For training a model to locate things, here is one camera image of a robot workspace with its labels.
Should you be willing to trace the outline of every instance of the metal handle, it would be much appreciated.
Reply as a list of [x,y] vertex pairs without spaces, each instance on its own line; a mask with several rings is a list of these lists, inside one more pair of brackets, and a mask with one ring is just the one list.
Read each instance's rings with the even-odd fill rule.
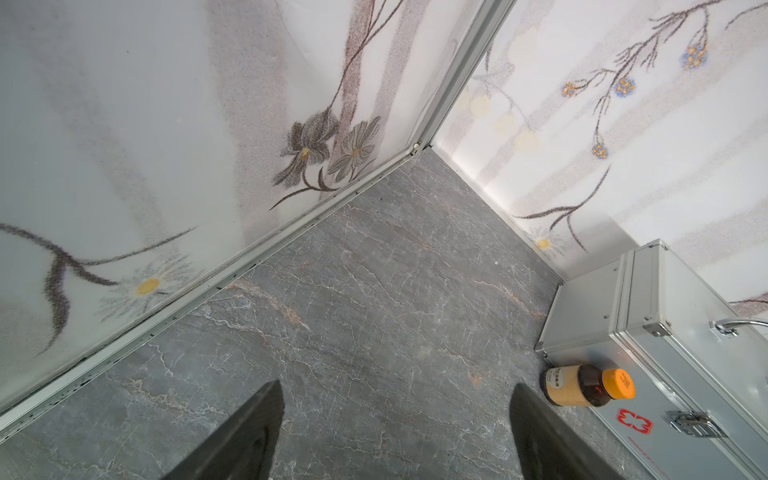
[[700,439],[722,439],[728,435],[704,412],[668,412],[670,425],[678,432]]
[[726,338],[733,338],[739,333],[736,331],[736,327],[742,325],[760,325],[768,327],[768,321],[752,318],[749,316],[740,316],[731,319],[717,320],[712,323],[712,327],[721,335]]

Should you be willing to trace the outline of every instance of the red cross symbol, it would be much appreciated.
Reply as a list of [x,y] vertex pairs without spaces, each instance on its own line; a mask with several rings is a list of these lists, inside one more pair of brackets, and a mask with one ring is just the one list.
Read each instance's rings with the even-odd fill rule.
[[620,424],[626,425],[643,435],[650,434],[650,429],[654,427],[654,423],[651,420],[641,417],[637,413],[632,413],[627,409],[620,409],[618,415],[616,415],[616,420]]

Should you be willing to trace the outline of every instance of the metal latch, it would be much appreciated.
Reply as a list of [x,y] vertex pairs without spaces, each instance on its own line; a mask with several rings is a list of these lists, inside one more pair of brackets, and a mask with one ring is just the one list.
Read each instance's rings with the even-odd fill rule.
[[728,435],[717,426],[715,421],[702,412],[668,412],[670,425],[678,432],[701,439],[722,439]]

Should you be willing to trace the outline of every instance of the yellow flower center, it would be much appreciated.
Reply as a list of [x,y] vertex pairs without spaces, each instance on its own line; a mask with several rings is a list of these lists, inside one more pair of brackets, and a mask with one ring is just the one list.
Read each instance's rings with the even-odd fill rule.
[[136,293],[139,295],[147,295],[154,292],[160,286],[160,280],[156,278],[150,278],[146,282],[139,285],[136,289]]
[[562,95],[568,98],[573,97],[574,95],[576,95],[576,86],[573,85],[571,82],[566,83],[565,86],[563,87]]

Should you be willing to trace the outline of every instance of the frosted glass panel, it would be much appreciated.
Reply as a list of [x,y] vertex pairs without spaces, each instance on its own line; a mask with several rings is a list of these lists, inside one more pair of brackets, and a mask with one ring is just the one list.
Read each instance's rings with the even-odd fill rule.
[[0,409],[408,148],[479,0],[0,6]]

